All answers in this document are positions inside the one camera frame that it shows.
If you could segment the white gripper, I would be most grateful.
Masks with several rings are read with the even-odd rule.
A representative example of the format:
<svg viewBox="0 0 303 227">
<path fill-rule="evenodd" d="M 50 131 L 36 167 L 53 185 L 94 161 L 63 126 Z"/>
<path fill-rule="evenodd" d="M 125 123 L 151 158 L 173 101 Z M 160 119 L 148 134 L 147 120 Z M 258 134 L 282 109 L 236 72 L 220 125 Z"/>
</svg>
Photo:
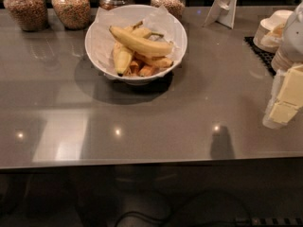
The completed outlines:
<svg viewBox="0 0 303 227">
<path fill-rule="evenodd" d="M 303 64 L 295 64 L 287 73 L 276 72 L 262 124 L 270 129 L 286 126 L 298 113 L 295 106 L 303 106 Z"/>
</svg>

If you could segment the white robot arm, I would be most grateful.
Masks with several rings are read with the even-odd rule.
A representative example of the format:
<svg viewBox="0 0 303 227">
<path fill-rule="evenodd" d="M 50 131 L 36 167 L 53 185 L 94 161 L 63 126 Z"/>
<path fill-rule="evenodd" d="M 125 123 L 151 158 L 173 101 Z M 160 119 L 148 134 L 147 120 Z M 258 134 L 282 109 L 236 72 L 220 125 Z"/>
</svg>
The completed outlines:
<svg viewBox="0 0 303 227">
<path fill-rule="evenodd" d="M 303 2 L 287 19 L 271 66 L 276 75 L 262 123 L 279 129 L 303 108 Z"/>
</svg>

